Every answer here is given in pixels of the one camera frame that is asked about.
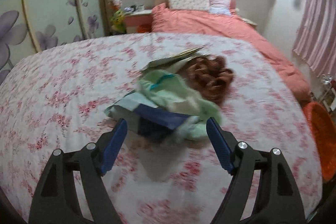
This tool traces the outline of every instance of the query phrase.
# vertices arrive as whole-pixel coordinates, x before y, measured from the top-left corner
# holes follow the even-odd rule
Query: orange basket
[[[136,29],[138,33],[144,33],[144,32],[151,32],[152,31],[152,25],[151,24],[142,24],[139,25]]]
[[[317,102],[306,104],[302,110],[307,118],[319,151],[322,177],[325,182],[328,182],[336,172],[335,126],[328,112]]]

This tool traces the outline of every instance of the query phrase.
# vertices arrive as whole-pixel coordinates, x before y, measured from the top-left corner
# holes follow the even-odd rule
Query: nightstand
[[[256,29],[256,27],[258,26],[257,23],[254,23],[252,20],[249,20],[247,18],[242,18],[242,20],[247,24],[249,24],[253,29]]]
[[[152,25],[152,10],[135,11],[125,15],[125,24],[127,33],[136,33],[137,27],[140,25]]]

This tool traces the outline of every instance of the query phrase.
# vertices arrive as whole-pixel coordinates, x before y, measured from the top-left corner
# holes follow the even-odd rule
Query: blue gripper pad
[[[219,159],[222,168],[228,171],[229,174],[232,174],[234,169],[233,163],[231,162],[231,150],[224,140],[219,128],[217,128],[215,122],[209,118],[207,120],[207,134],[212,143],[213,148],[215,149],[216,155]]]
[[[122,120],[114,135],[111,138],[110,143],[106,146],[103,152],[103,161],[100,171],[104,176],[106,172],[112,169],[112,166],[118,156],[121,145],[123,144],[127,134],[127,122]]]

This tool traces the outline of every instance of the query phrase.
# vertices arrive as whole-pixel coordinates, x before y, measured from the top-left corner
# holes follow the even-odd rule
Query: green towel
[[[156,105],[170,112],[199,117],[199,122],[185,137],[188,140],[199,140],[207,136],[208,118],[214,117],[221,123],[219,107],[203,99],[198,91],[189,88],[180,75],[171,77],[165,70],[153,70],[142,77],[138,84],[139,92]]]

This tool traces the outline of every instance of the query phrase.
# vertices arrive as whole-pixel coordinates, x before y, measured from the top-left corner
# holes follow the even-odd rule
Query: metal screw
[[[61,155],[61,153],[62,153],[62,150],[60,150],[60,149],[56,149],[56,150],[54,150],[54,152],[52,153],[54,156],[59,156],[59,155]]]
[[[275,154],[275,155],[280,155],[281,154],[281,151],[280,151],[280,149],[279,148],[273,148],[273,154]]]
[[[88,143],[86,145],[86,148],[89,149],[89,150],[93,150],[96,148],[96,144],[95,143]]]
[[[246,149],[246,148],[247,148],[247,143],[240,142],[240,143],[238,144],[238,146],[239,146],[239,148],[241,148],[241,149]]]

